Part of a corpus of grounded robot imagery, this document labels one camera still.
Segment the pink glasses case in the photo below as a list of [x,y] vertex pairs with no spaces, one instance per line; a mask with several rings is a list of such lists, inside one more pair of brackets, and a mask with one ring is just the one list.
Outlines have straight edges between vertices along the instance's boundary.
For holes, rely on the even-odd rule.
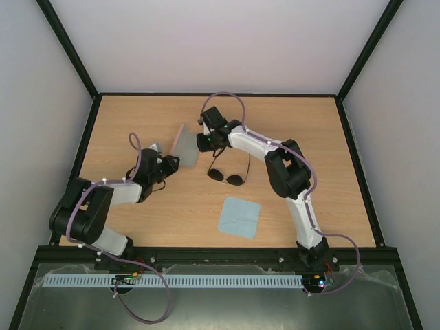
[[180,166],[194,168],[199,156],[197,134],[190,132],[185,124],[181,124],[171,146],[170,154],[179,158]]

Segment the black round sunglasses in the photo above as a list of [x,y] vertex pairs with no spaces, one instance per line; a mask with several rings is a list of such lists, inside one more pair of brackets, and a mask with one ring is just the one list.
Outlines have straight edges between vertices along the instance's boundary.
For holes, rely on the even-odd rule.
[[220,168],[217,166],[218,159],[222,156],[224,149],[219,152],[214,152],[212,155],[212,161],[206,171],[207,176],[216,182],[229,184],[231,186],[243,186],[250,174],[251,157],[247,156],[245,168],[231,169]]

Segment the light blue cleaning cloth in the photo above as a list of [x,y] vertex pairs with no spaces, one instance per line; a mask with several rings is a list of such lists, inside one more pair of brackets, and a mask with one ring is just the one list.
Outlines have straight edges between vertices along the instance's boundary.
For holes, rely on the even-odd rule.
[[217,230],[236,237],[254,239],[261,205],[252,201],[226,197],[221,210]]

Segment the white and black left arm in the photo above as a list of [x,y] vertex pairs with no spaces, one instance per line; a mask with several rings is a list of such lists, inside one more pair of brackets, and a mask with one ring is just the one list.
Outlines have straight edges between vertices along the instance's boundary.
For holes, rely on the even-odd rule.
[[179,163],[178,157],[163,156],[150,147],[142,149],[126,178],[97,183],[75,178],[49,218],[50,230],[81,247],[90,245],[99,252],[122,256],[129,238],[106,226],[110,207],[144,202],[154,185],[178,171]]

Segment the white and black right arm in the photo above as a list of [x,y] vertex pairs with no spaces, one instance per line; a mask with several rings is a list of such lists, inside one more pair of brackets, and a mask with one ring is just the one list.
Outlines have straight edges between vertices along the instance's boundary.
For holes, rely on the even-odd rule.
[[203,110],[198,123],[203,127],[203,133],[197,135],[201,152],[238,149],[265,163],[272,190],[286,201],[293,217],[300,262],[307,269],[317,268],[324,261],[328,243],[309,192],[314,172],[298,144],[292,139],[271,140],[238,120],[227,121],[216,107]]

